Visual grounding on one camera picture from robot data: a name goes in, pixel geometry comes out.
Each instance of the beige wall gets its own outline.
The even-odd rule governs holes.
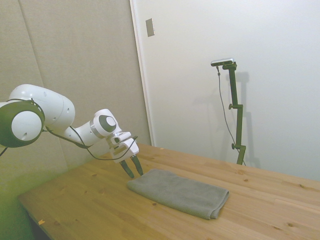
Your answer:
[[[122,130],[151,144],[128,0],[0,0],[0,44],[0,102],[20,84],[42,86],[74,103],[73,127],[107,108]],[[90,149],[101,155],[108,146]],[[8,149],[0,157],[0,239],[33,239],[17,195],[90,159],[47,132]]]

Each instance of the white wall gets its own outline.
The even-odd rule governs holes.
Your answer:
[[[233,57],[246,164],[320,180],[319,1],[132,0],[131,7],[156,146],[237,161],[210,66]],[[237,111],[226,114],[235,135]]]

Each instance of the light switch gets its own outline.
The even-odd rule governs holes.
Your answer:
[[[148,33],[148,37],[155,35],[154,29],[154,20],[152,18],[145,21],[146,32]]]

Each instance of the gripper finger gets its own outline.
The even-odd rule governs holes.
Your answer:
[[[142,176],[144,174],[144,171],[142,170],[142,167],[141,167],[141,164],[140,164],[140,161],[139,161],[137,155],[133,155],[131,157],[131,160],[134,163],[135,168],[138,171],[138,173],[140,174],[140,176]]]
[[[125,170],[125,172],[130,176],[130,178],[134,178],[135,175],[133,174],[133,172],[130,170],[130,168],[128,167],[127,163],[125,160],[120,162],[120,165],[122,166],[122,168]]]

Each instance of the folded towel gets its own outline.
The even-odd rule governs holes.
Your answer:
[[[157,203],[203,219],[216,219],[229,196],[229,191],[222,187],[159,169],[128,181],[127,187]]]

